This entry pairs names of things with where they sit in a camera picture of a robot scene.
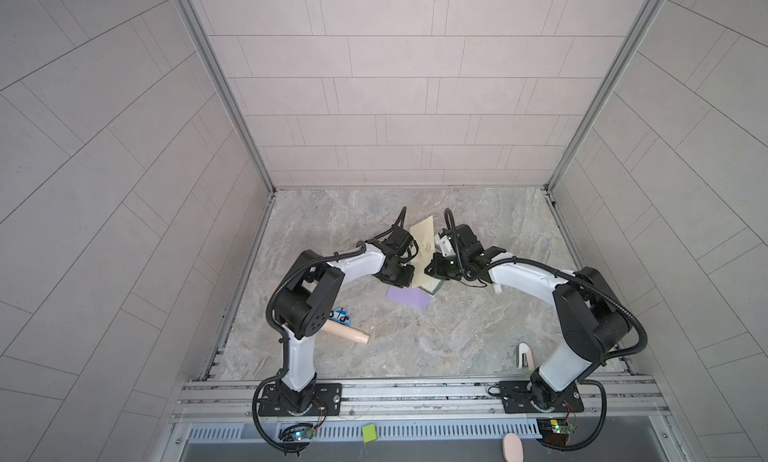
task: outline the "gray tile wall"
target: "gray tile wall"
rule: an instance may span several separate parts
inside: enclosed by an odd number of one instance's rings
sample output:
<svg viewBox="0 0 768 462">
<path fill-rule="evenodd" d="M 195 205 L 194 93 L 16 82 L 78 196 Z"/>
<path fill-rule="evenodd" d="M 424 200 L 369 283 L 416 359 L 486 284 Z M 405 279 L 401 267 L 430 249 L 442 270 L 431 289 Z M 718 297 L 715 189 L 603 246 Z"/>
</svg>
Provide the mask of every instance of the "gray tile wall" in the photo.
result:
<svg viewBox="0 0 768 462">
<path fill-rule="evenodd" d="M 766 26 L 768 0 L 667 0 L 554 189 L 697 460 L 768 460 Z"/>
<path fill-rule="evenodd" d="M 0 0 L 0 458 L 140 461 L 267 190 L 170 0 Z"/>
<path fill-rule="evenodd" d="M 642 1 L 193 0 L 279 187 L 543 184 Z"/>
</svg>

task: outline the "green sticky note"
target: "green sticky note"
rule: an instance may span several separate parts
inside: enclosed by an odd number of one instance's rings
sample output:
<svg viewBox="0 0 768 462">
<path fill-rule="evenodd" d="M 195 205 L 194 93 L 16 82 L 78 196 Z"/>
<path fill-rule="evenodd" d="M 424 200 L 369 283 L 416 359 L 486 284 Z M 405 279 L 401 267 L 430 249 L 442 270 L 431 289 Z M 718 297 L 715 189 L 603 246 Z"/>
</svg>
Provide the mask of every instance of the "green sticky note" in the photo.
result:
<svg viewBox="0 0 768 462">
<path fill-rule="evenodd" d="M 376 436 L 376 425 L 370 424 L 366 425 L 364 428 L 362 428 L 362 441 L 363 442 L 373 442 L 378 437 Z"/>
</svg>

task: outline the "beige tube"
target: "beige tube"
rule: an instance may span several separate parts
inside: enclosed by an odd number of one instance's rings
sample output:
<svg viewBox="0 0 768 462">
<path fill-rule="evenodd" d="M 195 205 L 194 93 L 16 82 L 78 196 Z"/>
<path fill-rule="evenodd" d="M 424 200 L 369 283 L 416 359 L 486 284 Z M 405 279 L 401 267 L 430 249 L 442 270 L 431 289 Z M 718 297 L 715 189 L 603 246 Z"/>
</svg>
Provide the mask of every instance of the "beige tube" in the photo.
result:
<svg viewBox="0 0 768 462">
<path fill-rule="evenodd" d="M 368 341 L 371 338 L 368 333 L 359 331 L 356 328 L 347 327 L 343 323 L 334 322 L 332 320 L 326 320 L 320 330 L 345 338 L 348 341 L 362 343 L 363 345 L 368 345 Z"/>
</svg>

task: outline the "black mounting plate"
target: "black mounting plate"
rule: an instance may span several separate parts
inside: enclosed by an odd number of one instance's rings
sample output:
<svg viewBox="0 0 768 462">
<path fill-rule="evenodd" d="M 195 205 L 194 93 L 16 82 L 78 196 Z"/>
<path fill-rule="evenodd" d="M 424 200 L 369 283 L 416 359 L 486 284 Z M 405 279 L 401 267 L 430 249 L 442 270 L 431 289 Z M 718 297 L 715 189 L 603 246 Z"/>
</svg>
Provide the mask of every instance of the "black mounting plate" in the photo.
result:
<svg viewBox="0 0 768 462">
<path fill-rule="evenodd" d="M 510 394 L 512 392 L 519 392 L 521 396 L 528 395 L 531 392 L 528 391 L 527 380 L 504 380 L 498 383 L 498 390 L 503 394 Z M 581 394 L 576 388 L 576 383 L 569 385 L 563 393 L 554 400 L 552 406 L 553 412 L 567 412 L 565 403 L 568 402 L 571 405 L 571 411 L 584 412 L 584 404 L 581 402 Z M 502 398 L 502 405 L 504 405 L 505 414 L 546 414 L 541 410 L 534 407 L 530 398 L 524 397 L 509 397 Z"/>
<path fill-rule="evenodd" d="M 339 402 L 334 402 L 333 398 L 339 396 Z M 275 385 L 270 384 L 262 393 L 262 400 L 259 402 L 259 417 L 289 417 L 292 414 L 286 410 L 278 401 L 278 393 Z M 326 403 L 328 413 L 324 415 L 339 415 L 341 410 L 341 384 L 316 384 L 315 397 Z M 305 414 L 297 417 L 318 417 L 320 409 L 317 404 L 311 404 L 310 409 Z"/>
</svg>

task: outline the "gray marble surface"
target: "gray marble surface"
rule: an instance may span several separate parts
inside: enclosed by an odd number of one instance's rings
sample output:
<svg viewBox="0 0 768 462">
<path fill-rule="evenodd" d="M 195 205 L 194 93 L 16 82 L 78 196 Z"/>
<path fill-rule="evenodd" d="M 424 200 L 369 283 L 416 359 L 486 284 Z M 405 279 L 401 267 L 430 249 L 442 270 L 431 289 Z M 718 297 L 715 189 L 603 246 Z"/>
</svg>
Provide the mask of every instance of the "gray marble surface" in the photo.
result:
<svg viewBox="0 0 768 462">
<path fill-rule="evenodd" d="M 456 224 L 468 224 L 486 247 L 574 269 L 539 188 L 279 191 L 218 378 L 260 380 L 280 368 L 278 334 L 264 308 L 299 253 L 349 250 L 387 229 L 404 205 L 406 228 L 433 215 L 437 232 L 450 207 Z M 319 378 L 521 374 L 514 360 L 520 342 L 540 364 L 562 340 L 554 309 L 520 291 L 496 295 L 490 287 L 450 282 L 422 310 L 387 299 L 388 287 L 362 277 L 341 290 L 336 306 L 371 340 L 365 346 L 319 333 Z"/>
</svg>

